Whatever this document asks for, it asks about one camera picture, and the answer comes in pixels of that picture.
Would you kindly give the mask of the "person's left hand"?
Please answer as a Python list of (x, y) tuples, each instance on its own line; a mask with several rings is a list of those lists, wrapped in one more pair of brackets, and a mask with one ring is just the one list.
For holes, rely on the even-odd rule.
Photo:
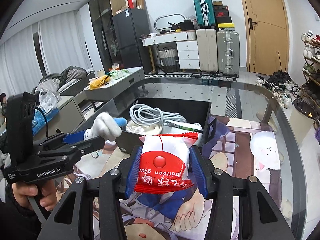
[[(12, 192), (17, 203), (30, 210), (33, 208), (31, 207), (28, 197), (35, 197), (39, 194), (36, 185), (28, 185), (24, 182), (12, 184)], [(41, 194), (43, 197), (40, 199), (40, 205), (47, 211), (51, 211), (57, 204), (56, 187), (53, 180), (44, 183), (41, 187)]]

